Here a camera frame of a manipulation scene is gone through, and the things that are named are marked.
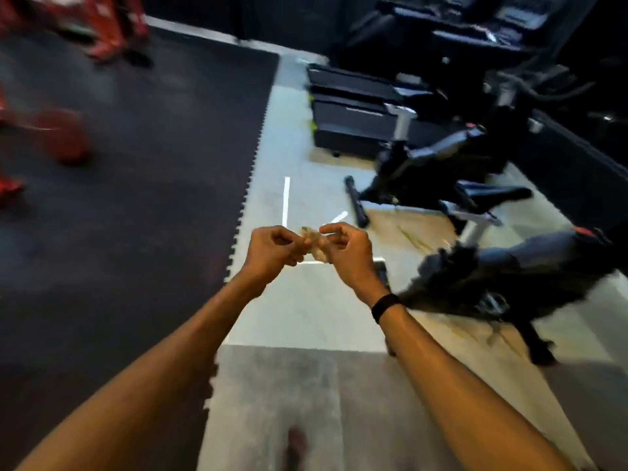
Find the fitness tracker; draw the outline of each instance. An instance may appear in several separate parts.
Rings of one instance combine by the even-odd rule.
[[[395,294],[387,294],[379,301],[375,303],[375,305],[371,308],[371,314],[373,314],[373,319],[375,322],[379,324],[379,319],[384,315],[390,307],[395,304],[401,304],[401,301]]]

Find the black rubber floor mat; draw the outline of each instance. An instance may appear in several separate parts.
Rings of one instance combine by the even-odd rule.
[[[81,111],[94,146],[67,168],[32,135],[0,131],[0,166],[27,182],[0,210],[0,470],[226,276],[278,56],[167,32],[147,51],[153,70],[97,68],[50,34],[0,40],[9,102]],[[162,454],[200,443],[196,411],[180,420],[195,435],[179,429]],[[189,458],[151,469],[194,469]]]

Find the hand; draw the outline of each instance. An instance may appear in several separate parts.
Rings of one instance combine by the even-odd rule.
[[[251,281],[255,297],[261,295],[284,266],[296,266],[311,248],[311,242],[283,226],[253,230],[246,260],[240,273]]]
[[[318,247],[325,252],[342,282],[356,293],[359,300],[373,307],[388,290],[375,271],[373,246],[369,235],[346,223],[321,226],[325,234]]]

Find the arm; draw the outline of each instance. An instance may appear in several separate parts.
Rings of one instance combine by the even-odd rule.
[[[159,431],[197,384],[242,309],[309,244],[282,227],[253,232],[242,270],[200,311],[77,408],[17,471],[137,469]]]
[[[368,235],[326,225],[319,245],[340,278],[372,308],[389,292],[375,273]],[[414,389],[470,471],[573,471],[574,467],[508,402],[452,357],[408,313],[390,307],[379,322]]]

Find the concrete floor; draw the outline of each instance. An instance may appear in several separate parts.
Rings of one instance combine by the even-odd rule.
[[[313,147],[304,83],[305,66],[284,55],[235,239],[230,275],[244,261],[251,231],[282,222],[286,177],[290,178],[287,227],[295,231],[304,225],[318,227],[345,211],[349,213],[345,221],[353,222],[342,180],[351,174],[361,188],[373,177],[369,162],[335,159]],[[527,182],[514,166],[494,181]],[[487,246],[513,245],[534,234],[570,226],[539,193],[533,199],[504,205],[496,213],[506,226],[486,235]],[[407,285],[425,254],[412,246],[402,229],[433,248],[453,240],[451,226],[439,216],[381,207],[369,214],[374,255],[386,260],[393,290]],[[623,391],[628,391],[628,362],[613,327],[617,321],[628,324],[623,291],[628,291],[625,278],[618,275],[605,281],[591,301],[567,307],[539,324],[541,334],[556,342],[557,358],[578,365],[573,373],[567,365],[545,374],[538,370],[528,362],[524,345],[512,330],[505,330],[503,338],[489,346],[486,339],[491,330],[483,324],[423,313],[415,316],[578,468],[592,466],[591,453],[608,470],[625,469],[626,451],[619,443],[626,431],[621,423],[628,422],[622,402],[625,395],[614,396],[616,406],[607,406],[602,413],[607,424],[614,420],[613,431],[595,429],[603,423],[596,425],[596,414],[583,414],[581,407],[601,393],[588,381],[591,374],[585,372],[590,369],[585,367],[583,372],[583,364],[597,372],[612,371],[614,389],[622,384]],[[600,307],[608,311],[610,323],[595,319],[602,312]],[[215,379],[216,393],[208,401],[200,471],[278,469],[291,425],[301,426],[308,436],[308,470],[460,469],[397,362],[385,354],[384,337],[368,309],[331,266],[303,264],[284,270],[243,312],[218,361],[220,373]],[[574,383],[582,388],[580,400],[573,398]],[[564,409],[556,389],[562,390],[561,400],[568,403]],[[605,391],[613,396],[613,391]]]

